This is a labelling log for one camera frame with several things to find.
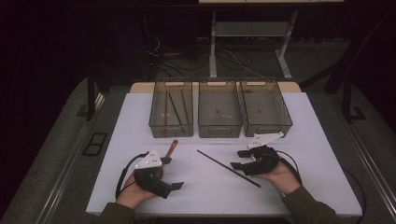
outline table leg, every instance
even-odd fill
[[[293,28],[294,28],[294,23],[297,19],[297,14],[298,14],[297,10],[293,11],[293,13],[291,14],[288,27],[286,28],[285,34],[283,36],[282,47],[275,51],[277,61],[280,65],[280,69],[282,70],[282,73],[283,73],[283,76],[285,79],[292,79],[292,76],[291,76],[290,70],[288,68],[288,64],[285,61],[284,55],[285,55],[286,47],[288,46],[289,41],[290,41],[291,32],[293,31]]]
[[[212,13],[212,33],[210,36],[209,73],[211,77],[218,75],[216,68],[216,11]]]

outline cable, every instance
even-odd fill
[[[162,65],[162,66],[165,66],[165,67],[168,67],[168,68],[172,68],[175,71],[177,71],[182,77],[184,77],[184,75],[177,68],[175,68],[174,66],[171,66],[171,65],[168,65],[168,64],[164,64],[164,63],[159,63],[159,65]]]
[[[139,155],[135,156],[133,159],[131,159],[131,160],[128,162],[128,164],[127,164],[127,165],[125,166],[125,168],[122,170],[122,173],[121,173],[120,179],[119,179],[119,183],[117,184],[117,188],[116,188],[116,199],[117,199],[117,198],[119,197],[119,195],[120,195],[120,192],[121,192],[121,185],[122,185],[123,179],[125,178],[126,173],[128,172],[128,169],[129,169],[129,167],[131,166],[131,164],[132,164],[135,160],[137,160],[138,158],[144,158],[144,157],[146,157],[148,154],[149,154],[149,152],[146,152],[146,153],[144,153],[144,154],[139,154]]]
[[[204,68],[205,65],[206,65],[206,63],[207,63],[207,60],[208,60],[208,59],[209,59],[209,55],[207,55],[207,56],[205,57],[204,63],[203,63],[202,65],[200,65],[199,67],[196,67],[196,68],[185,68],[185,67],[181,67],[181,66],[178,65],[177,63],[169,62],[169,60],[163,61],[163,62],[164,62],[164,63],[171,63],[171,64],[175,65],[176,67],[178,67],[178,68],[181,69],[181,70],[191,72],[191,71],[197,71],[197,70],[200,70],[200,69]]]
[[[223,49],[223,51],[225,51],[225,52],[227,53],[227,55],[229,55],[229,52],[230,52],[230,51],[227,52],[226,49]],[[242,52],[241,54],[244,55],[244,56],[249,60],[248,63],[242,63],[241,60],[238,59],[238,61],[239,61],[242,65],[244,65],[244,66],[251,66],[251,65],[253,65],[253,60],[252,60],[246,53],[243,53],[243,52]],[[235,60],[230,60],[230,59],[227,59],[227,58],[223,58],[223,59],[226,60],[226,61],[228,61],[228,62],[230,62],[230,63],[235,63],[235,64],[240,65],[240,63],[236,63]]]
[[[252,73],[252,74],[257,75],[257,76],[259,76],[259,77],[264,77],[264,76],[262,76],[262,75],[260,75],[260,74],[258,74],[258,73],[255,73],[255,72],[253,72],[253,71],[247,69],[244,65],[242,65],[242,64],[239,62],[239,60],[238,60],[230,51],[228,51],[227,49],[225,49],[225,51],[226,51],[227,53],[229,53],[231,56],[233,56],[233,57],[235,58],[235,60],[236,60],[245,70],[247,70],[249,73]]]
[[[166,70],[164,70],[164,69],[161,69],[161,68],[159,68],[159,67],[157,67],[157,69],[158,70],[160,70],[160,71],[162,71],[162,72],[164,72],[166,75],[168,75],[169,77],[174,77],[174,76],[172,76],[170,73],[168,73]]]
[[[307,53],[309,53],[310,51],[312,51],[315,47],[317,46],[317,42],[315,42],[314,47],[312,47],[311,49],[307,50],[306,52],[304,52],[302,55],[300,55],[296,60],[294,60],[293,62],[289,63],[288,67],[283,69],[283,71],[291,68],[297,61],[299,61],[300,59],[302,59]]]
[[[356,184],[358,185],[360,191],[361,191],[361,197],[363,199],[363,205],[362,205],[362,209],[361,209],[361,217],[359,217],[359,219],[356,221],[356,224],[361,223],[361,221],[364,218],[364,215],[366,214],[366,210],[367,210],[367,198],[366,198],[366,193],[363,190],[363,186],[361,185],[361,183],[358,181],[358,178],[356,178],[356,176],[354,176],[352,173],[350,173],[347,169],[341,167],[341,169],[343,169],[344,173],[348,174],[350,177],[352,177],[352,179],[356,182]]]
[[[128,188],[128,187],[130,187],[130,186],[131,186],[132,184],[134,184],[134,183],[135,183],[135,181],[132,182],[131,184],[125,186],[123,189],[121,189],[121,190],[120,190],[120,194],[122,193],[123,190],[125,190],[125,189]]]
[[[300,173],[299,170],[298,170],[297,162],[294,160],[294,158],[293,158],[291,155],[289,155],[288,153],[283,152],[283,151],[277,151],[277,152],[278,152],[278,153],[282,153],[282,154],[288,156],[289,158],[291,158],[291,160],[294,162],[294,165],[296,166],[296,171],[297,171],[297,173]]]

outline stick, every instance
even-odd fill
[[[217,164],[221,165],[222,167],[226,168],[227,170],[229,170],[229,171],[233,172],[234,174],[239,175],[240,177],[246,179],[248,182],[250,182],[250,183],[253,184],[254,186],[256,186],[256,187],[258,187],[258,188],[261,188],[261,187],[262,187],[262,186],[259,185],[258,183],[252,181],[251,179],[248,179],[248,178],[245,177],[244,175],[240,175],[240,174],[237,173],[235,170],[229,168],[228,166],[224,165],[223,163],[221,163],[221,162],[219,162],[219,161],[216,161],[215,159],[209,157],[209,156],[206,155],[204,152],[202,152],[202,151],[200,151],[200,150],[197,150],[197,151],[198,151],[199,153],[201,153],[202,155],[208,157],[210,160],[212,160],[212,161],[216,162]]]

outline table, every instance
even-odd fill
[[[317,200],[328,204],[339,216],[361,216],[361,207],[306,94],[298,92],[295,83],[280,82],[279,86],[282,91],[290,88],[290,92],[284,92],[283,96],[294,124],[285,138],[277,139],[269,146],[289,153],[297,161],[305,187]],[[115,201],[120,172],[132,157],[154,148],[164,155],[174,140],[152,137],[149,129],[151,87],[153,83],[136,83],[125,97],[87,213],[98,215],[108,202]],[[198,94],[193,96],[196,115]],[[172,191],[167,199],[155,198],[145,202],[136,210],[136,216],[289,216],[289,210],[268,182],[255,178],[254,181],[262,186],[257,188],[197,152],[199,149],[226,165],[231,161],[247,162],[238,158],[236,151],[246,149],[250,138],[241,134],[235,139],[201,139],[196,120],[197,116],[194,116],[195,135],[177,139],[173,160],[164,167],[163,181],[184,181],[183,188]]]
[[[199,0],[200,4],[227,4],[227,3],[313,3],[320,1],[313,0]],[[331,0],[331,2],[344,2],[344,0]],[[267,22],[235,22],[217,21],[216,11],[212,13],[212,30],[210,38],[209,71],[211,77],[217,76],[216,71],[216,36],[282,36],[283,43],[280,49],[276,49],[275,54],[280,69],[285,79],[292,79],[288,64],[285,60],[285,52],[288,47],[291,33],[296,22],[298,10],[294,10],[288,21],[267,21]]]

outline hand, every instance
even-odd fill
[[[141,189],[134,182],[134,173],[132,173],[124,184],[124,189],[121,191],[116,203],[136,209],[142,202],[150,198],[157,197],[157,195]]]
[[[284,193],[285,195],[294,192],[301,186],[291,170],[281,161],[270,173],[254,176],[268,180],[277,191]]]

